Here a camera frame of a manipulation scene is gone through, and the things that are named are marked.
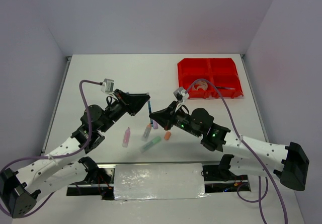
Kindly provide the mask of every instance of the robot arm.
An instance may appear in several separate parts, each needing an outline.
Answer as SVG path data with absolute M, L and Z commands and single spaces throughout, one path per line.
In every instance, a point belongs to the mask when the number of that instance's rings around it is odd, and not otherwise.
M 89 137 L 87 113 L 81 117 L 81 126 L 63 144 L 46 155 L 17 171 L 10 168 L 0 173 L 0 197 L 13 218 L 23 217 L 41 198 L 68 184 L 85 180 L 88 183 L 101 178 L 109 183 L 111 177 L 98 168 L 89 157 L 83 157 L 95 149 L 106 132 L 126 112 L 134 116 L 150 99 L 149 94 L 128 94 L 116 89 L 107 97 L 105 109 L 90 105 L 92 137 L 89 144 L 76 155 L 55 159 L 53 156 L 68 155 L 79 150 Z
M 176 92 L 178 101 L 173 101 L 163 110 L 151 113 L 149 117 L 165 130 L 176 126 L 196 137 L 202 137 L 201 144 L 208 150 L 223 152 L 219 164 L 223 179 L 226 179 L 226 176 L 247 174 L 267 176 L 263 167 L 241 142 L 243 139 L 281 184 L 293 190 L 305 189 L 309 160 L 299 144 L 291 142 L 286 146 L 246 136 L 239 138 L 234 131 L 214 123 L 214 117 L 204 108 L 197 108 L 190 115 L 188 108 L 183 105 L 183 98 L 188 98 L 187 95 Z

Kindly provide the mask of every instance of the green marker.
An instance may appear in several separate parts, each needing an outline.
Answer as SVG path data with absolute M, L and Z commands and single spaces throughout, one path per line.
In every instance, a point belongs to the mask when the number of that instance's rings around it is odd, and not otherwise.
M 154 145 L 156 145 L 158 142 L 161 141 L 161 137 L 155 137 L 154 139 L 152 139 L 150 142 L 147 142 L 145 145 L 143 145 L 140 148 L 140 152 L 144 153 L 145 151 L 147 151 L 149 148 L 153 147 Z

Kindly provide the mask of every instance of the wire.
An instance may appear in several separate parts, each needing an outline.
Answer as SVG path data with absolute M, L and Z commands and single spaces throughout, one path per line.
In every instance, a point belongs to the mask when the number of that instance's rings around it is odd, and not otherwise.
M 268 179 L 267 179 L 267 178 L 265 178 L 265 180 L 266 180 L 266 188 L 265 188 L 265 193 L 264 193 L 264 195 L 261 197 L 261 200 L 263 200 L 263 199 L 266 197 L 267 192 L 268 192 Z M 243 201 L 246 201 L 246 202 L 248 202 L 248 203 L 257 203 L 259 200 L 247 200 L 247 199 L 243 198 L 243 197 L 240 195 L 239 190 L 240 190 L 240 188 L 241 188 L 242 186 L 244 186 L 244 185 L 247 185 L 247 183 L 243 183 L 243 184 L 240 184 L 240 185 L 238 186 L 238 188 L 237 188 L 237 195 L 238 195 L 238 197 L 239 197 L 240 199 L 242 199 Z
M 106 98 L 107 105 L 110 107 L 112 105 L 113 98 L 111 96 L 108 96 Z
M 83 92 L 83 83 L 90 83 L 90 84 L 94 84 L 94 85 L 102 85 L 103 83 L 99 83 L 99 82 L 92 82 L 92 81 L 88 81 L 88 80 L 82 80 L 80 81 L 79 83 L 79 91 L 80 91 L 80 95 L 82 97 L 82 100 L 83 100 L 83 103 L 84 103 L 84 106 L 85 106 L 85 110 L 86 110 L 86 114 L 87 114 L 87 119 L 91 119 L 91 114 L 90 114 L 90 110 L 89 110 L 89 107 L 87 105 L 87 101 L 86 101 L 86 98 L 85 98 L 85 95 L 84 95 L 84 92 Z M 66 157 L 70 157 L 70 156 L 73 156 L 73 155 L 76 155 L 78 154 L 79 152 L 83 151 L 90 143 L 90 140 L 92 138 L 92 122 L 91 121 L 88 121 L 89 123 L 89 136 L 85 142 L 85 144 L 77 151 L 73 152 L 73 153 L 70 153 L 68 155 L 56 155 L 56 156 L 52 156 L 54 159 L 61 159 L 61 158 L 66 158 Z M 8 163 L 6 166 L 4 166 L 2 168 L 2 170 L 0 171 L 3 172 L 4 170 L 6 170 L 9 166 L 17 163 L 17 162 L 20 162 L 20 161 L 24 161 L 24 160 L 47 160 L 48 157 L 46 156 L 32 156 L 32 157 L 24 157 L 24 158 L 20 158 L 20 159 L 16 159 L 14 161 L 11 161 L 10 163 Z M 47 201 L 48 199 L 53 195 L 53 193 L 51 193 L 47 199 L 44 200 L 44 202 L 36 209 L 34 210 L 33 212 L 29 213 L 29 214 L 26 214 L 24 215 L 23 217 L 27 217 L 27 216 L 30 216 L 32 215 L 33 213 L 35 213 L 36 211 L 38 211 Z M 6 209 L 0 204 L 0 210 L 8 215 L 8 216 L 11 216 L 10 213 L 8 211 L 6 211 Z
M 111 190 L 112 187 L 103 179 L 102 175 L 100 175 L 100 176 L 101 176 L 102 180 L 104 181 L 104 183 L 107 185 L 107 187 L 109 187 L 109 189 Z
M 187 111 L 187 113 L 188 113 L 188 115 L 189 115 L 189 110 L 188 110 L 188 108 L 185 106 L 185 105 L 182 105 L 179 109 L 185 109 L 186 111 Z
M 235 133 L 236 133 L 236 135 L 238 136 L 238 138 L 240 138 L 240 134 L 238 133 L 238 131 L 237 131 L 237 128 L 236 128 L 236 125 L 235 125 L 235 122 L 234 122 L 234 120 L 233 120 L 233 117 L 232 117 L 232 114 L 231 114 L 231 112 L 230 112 L 230 109 L 229 109 L 229 107 L 228 107 L 228 105 L 227 105 L 227 103 L 226 103 L 226 101 L 225 101 L 225 99 L 223 98 L 223 96 L 222 96 L 222 94 L 221 94 L 221 92 L 217 89 L 217 87 L 212 83 L 212 82 L 210 82 L 209 80 L 207 80 L 207 79 L 197 79 L 197 80 L 195 80 L 194 82 L 192 82 L 192 84 L 188 87 L 188 89 L 186 90 L 186 93 L 188 93 L 190 90 L 191 90 L 191 88 L 198 82 L 198 81 L 205 81 L 205 82 L 207 82 L 207 83 L 209 83 L 216 91 L 217 91 L 217 93 L 218 93 L 218 95 L 220 96 L 220 98 L 221 98 L 221 100 L 222 100 L 222 102 L 224 103 L 224 105 L 225 105 L 225 108 L 226 108 L 226 110 L 227 110 L 227 113 L 228 113 L 228 115 L 229 115 L 229 118 L 230 118 L 230 121 L 231 121 L 231 124 L 232 124 L 232 127 L 233 127 L 233 129 L 234 129 L 234 131 L 235 131 Z M 275 190 L 276 190 L 276 193 L 277 193 L 277 195 L 278 195 L 278 198 L 279 198 L 279 200 L 280 200 L 280 202 L 281 202 L 281 206 L 282 206 L 282 209 L 283 209 L 283 214 L 284 214 L 284 223 L 285 224 L 288 224 L 288 218 L 287 218 L 287 211 L 286 211 L 286 206 L 285 206 L 285 203 L 284 203 L 284 200 L 283 200 L 283 197 L 282 197 L 282 194 L 281 194 L 281 192 L 280 192 L 280 190 L 278 189 L 278 186 L 277 186 L 277 184 L 276 184 L 276 182 L 275 182 L 275 180 L 273 179 L 273 176 L 272 176 L 272 174 L 269 172 L 269 170 L 267 169 L 267 167 L 266 167 L 266 165 L 264 164 L 264 162 L 261 160 L 261 158 L 255 153 L 255 151 L 242 139 L 241 140 L 242 141 L 242 143 L 248 148 L 248 150 L 254 155 L 254 157 L 258 160 L 258 162 L 262 165 L 262 167 L 263 167 L 263 169 L 265 170 L 265 172 L 267 173 L 267 175 L 268 175 L 268 177 L 270 178 L 270 180 L 271 180 L 271 182 L 272 182 L 272 184 L 273 184 L 273 186 L 274 186 L 274 188 L 275 188 Z
M 261 217 L 263 219 L 264 224 L 267 224 L 264 214 L 263 214 L 263 208 L 262 208 L 262 198 L 261 198 L 261 194 L 262 194 L 262 180 L 261 177 L 258 177 L 258 182 L 259 182 L 259 187 L 258 187 L 258 206 L 260 208 L 260 213 L 261 213 Z
M 179 110 L 179 108 L 181 108 L 181 106 L 183 105 L 183 102 L 180 102 L 177 106 L 176 106 L 176 110 L 175 112 L 177 112 Z
M 118 98 L 113 93 L 107 93 L 107 95 L 115 100 L 118 100 Z
M 81 189 L 80 189 L 80 187 L 78 186 L 78 184 L 74 183 L 74 185 L 76 186 L 76 189 L 77 189 L 77 191 L 78 191 L 79 195 L 82 195 L 82 192 L 80 191 Z

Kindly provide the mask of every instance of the metal frame edge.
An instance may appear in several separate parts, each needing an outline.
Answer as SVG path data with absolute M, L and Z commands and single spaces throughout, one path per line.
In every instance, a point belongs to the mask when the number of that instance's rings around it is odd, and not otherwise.
M 267 132 L 266 132 L 266 128 L 265 128 L 265 125 L 264 125 L 264 122 L 263 122 L 263 118 L 262 118 L 261 112 L 260 112 L 259 107 L 258 107 L 258 103 L 257 103 L 257 100 L 256 100 L 256 96 L 254 94 L 254 89 L 252 87 L 252 83 L 251 83 L 249 74 L 247 72 L 247 68 L 246 68 L 246 64 L 245 64 L 245 60 L 244 60 L 245 55 L 244 54 L 241 54 L 240 57 L 241 57 L 241 61 L 243 62 L 243 66 L 244 66 L 244 70 L 245 70 L 245 73 L 246 73 L 246 77 L 247 77 L 248 84 L 250 85 L 250 88 L 251 88 L 253 100 L 254 100 L 254 103 L 255 103 L 255 107 L 256 107 L 256 111 L 257 111 L 258 117 L 260 119 L 260 123 L 261 123 L 261 127 L 262 127 L 262 130 L 263 130 L 263 134 L 264 134 L 265 141 L 266 142 L 269 142 L 268 135 L 267 135 Z
M 44 141 L 44 145 L 43 145 L 42 150 L 41 150 L 41 154 L 40 154 L 41 156 L 43 156 L 45 154 L 45 151 L 46 151 L 46 148 L 47 148 L 47 144 L 48 144 L 52 124 L 54 123 L 56 111 L 57 111 L 57 108 L 58 108 L 58 104 L 59 104 L 60 96 L 61 96 L 61 93 L 62 93 L 62 89 L 64 87 L 65 80 L 66 80 L 66 77 L 67 77 L 67 73 L 68 73 L 68 69 L 69 69 L 69 66 L 70 66 L 71 58 L 72 58 L 72 56 L 66 57 L 67 63 L 66 63 L 64 75 L 63 75 L 62 80 L 61 80 L 61 84 L 60 84 L 59 91 L 58 91 L 58 96 L 57 96 L 57 99 L 56 99 L 56 102 L 55 102 L 53 113 L 51 115 L 49 127 L 48 127 L 46 138 L 45 138 L 45 141 Z

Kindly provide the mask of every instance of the pink marker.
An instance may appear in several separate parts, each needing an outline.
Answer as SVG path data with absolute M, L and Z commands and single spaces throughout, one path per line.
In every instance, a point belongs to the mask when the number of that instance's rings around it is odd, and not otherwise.
M 125 134 L 124 134 L 124 138 L 123 138 L 123 147 L 127 147 L 127 145 L 129 144 L 129 140 L 130 140 L 130 128 L 128 127 L 127 130 L 125 130 Z

